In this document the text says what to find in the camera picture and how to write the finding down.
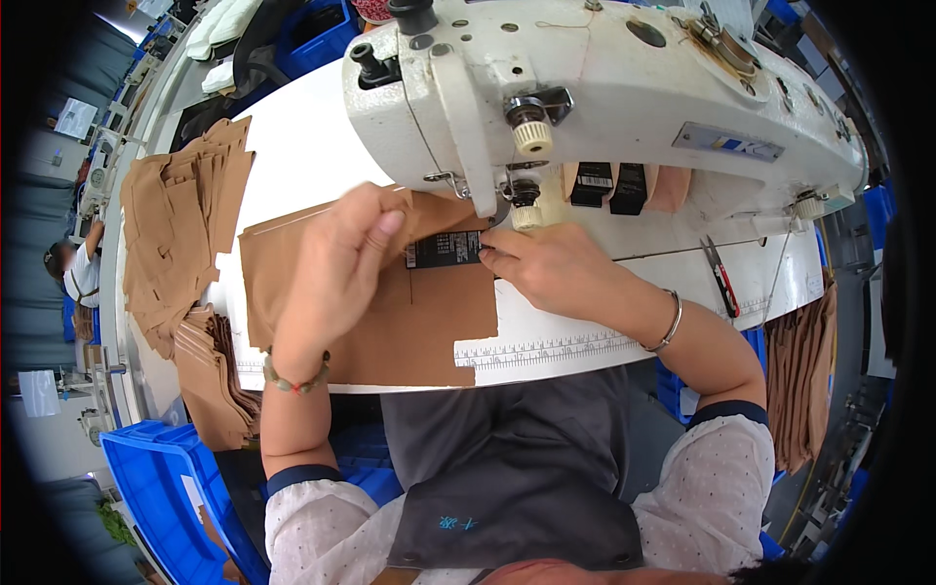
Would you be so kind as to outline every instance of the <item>finger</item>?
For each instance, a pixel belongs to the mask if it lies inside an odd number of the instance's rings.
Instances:
[[[377,273],[380,271],[381,260],[383,260],[390,238],[400,231],[404,219],[405,215],[399,210],[386,212],[368,232],[358,259],[358,278],[362,283],[376,284]]]
[[[508,283],[514,282],[519,271],[520,261],[514,256],[485,248],[478,253],[481,258],[481,264],[488,267],[488,270],[497,274]]]
[[[360,184],[345,193],[335,203],[330,218],[338,243],[359,250],[381,213],[396,207],[396,198],[404,203],[401,196],[373,183]]]
[[[535,246],[534,240],[512,229],[489,229],[481,234],[481,243],[517,258],[523,258]]]

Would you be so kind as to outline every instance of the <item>white cloth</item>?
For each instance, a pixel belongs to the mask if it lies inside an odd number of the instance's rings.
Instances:
[[[758,535],[773,479],[773,440],[734,415],[694,427],[669,449],[660,484],[633,504],[647,566],[726,574],[763,556]],[[267,502],[271,585],[370,585],[387,565],[405,494],[377,509],[357,486],[327,479]],[[423,571],[415,585],[467,585],[478,569]]]
[[[65,271],[63,279],[65,282],[65,290],[68,291],[69,297],[77,301],[79,295],[87,295],[100,285],[100,256],[94,254],[89,260],[87,248],[84,247],[84,244],[82,244],[79,246],[78,251],[75,252],[74,257],[71,260],[71,264],[68,265],[68,268]],[[94,293],[90,297],[81,299],[81,304],[85,307],[95,308],[100,304],[99,298],[100,294]]]

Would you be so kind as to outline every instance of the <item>white sewing machine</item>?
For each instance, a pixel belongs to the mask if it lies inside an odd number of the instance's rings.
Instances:
[[[688,225],[820,217],[868,179],[852,121],[708,5],[391,0],[344,58],[348,118],[395,182],[541,221],[562,163],[692,168]],[[792,225],[788,219],[783,227]],[[775,223],[770,233],[783,232]]]

